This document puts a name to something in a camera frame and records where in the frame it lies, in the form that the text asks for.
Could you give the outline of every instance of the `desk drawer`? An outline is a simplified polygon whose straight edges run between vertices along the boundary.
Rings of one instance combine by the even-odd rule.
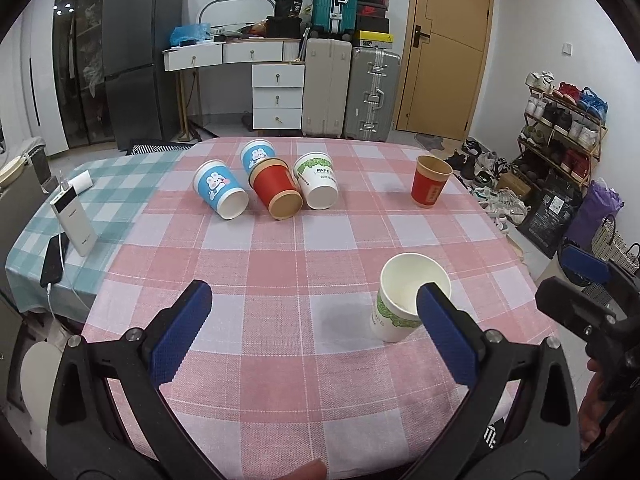
[[[225,63],[282,61],[281,41],[225,43]]]
[[[254,65],[252,86],[260,88],[302,88],[305,85],[305,66],[303,64]]]
[[[202,43],[178,47],[164,53],[168,71],[222,64],[222,43]]]
[[[254,128],[256,130],[299,130],[302,126],[300,108],[255,108]]]
[[[302,108],[302,88],[254,88],[254,108]]]

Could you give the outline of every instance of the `beige suitcase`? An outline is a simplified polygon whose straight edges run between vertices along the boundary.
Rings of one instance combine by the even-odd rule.
[[[311,137],[340,137],[349,87],[351,43],[308,40],[302,133]]]

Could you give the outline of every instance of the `refrigerator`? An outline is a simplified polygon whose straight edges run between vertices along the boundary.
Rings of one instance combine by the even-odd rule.
[[[102,62],[118,149],[132,139],[169,141],[179,133],[174,75],[162,51],[182,24],[182,0],[103,0]]]

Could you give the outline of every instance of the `woven basket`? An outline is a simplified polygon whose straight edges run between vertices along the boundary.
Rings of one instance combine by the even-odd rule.
[[[612,260],[631,274],[634,274],[640,267],[639,255],[633,254],[631,251],[634,247],[638,247],[640,253],[640,244],[636,243],[627,247],[622,236],[616,232],[616,219],[612,215],[604,219],[591,241],[591,251],[594,256],[605,262]]]

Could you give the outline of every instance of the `white paper cup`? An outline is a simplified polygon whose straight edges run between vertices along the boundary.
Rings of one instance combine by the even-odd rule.
[[[327,209],[338,200],[334,162],[326,153],[313,152],[301,156],[293,165],[293,172],[311,209]]]
[[[421,286],[431,282],[451,297],[451,280],[438,262],[418,253],[391,258],[380,272],[380,288],[370,317],[373,333],[382,341],[397,343],[418,328],[422,322],[415,297]]]
[[[208,160],[193,176],[193,189],[225,220],[242,214],[249,196],[221,160]]]

